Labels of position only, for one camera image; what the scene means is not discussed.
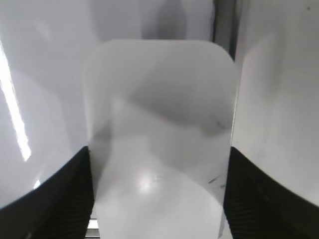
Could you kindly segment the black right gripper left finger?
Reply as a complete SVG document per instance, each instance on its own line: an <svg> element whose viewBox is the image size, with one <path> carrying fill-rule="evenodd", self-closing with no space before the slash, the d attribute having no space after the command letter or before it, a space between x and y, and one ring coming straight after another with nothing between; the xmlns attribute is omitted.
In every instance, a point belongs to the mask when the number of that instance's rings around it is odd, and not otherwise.
<svg viewBox="0 0 319 239"><path fill-rule="evenodd" d="M83 239L94 205L88 147L0 211L2 239Z"/></svg>

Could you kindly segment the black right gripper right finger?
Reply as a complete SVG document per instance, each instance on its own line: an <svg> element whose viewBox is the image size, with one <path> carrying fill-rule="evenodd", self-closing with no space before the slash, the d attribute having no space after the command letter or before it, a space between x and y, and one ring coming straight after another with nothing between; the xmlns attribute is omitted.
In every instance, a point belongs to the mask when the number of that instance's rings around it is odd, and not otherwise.
<svg viewBox="0 0 319 239"><path fill-rule="evenodd" d="M317 239L319 208L232 147L223 203L235 239Z"/></svg>

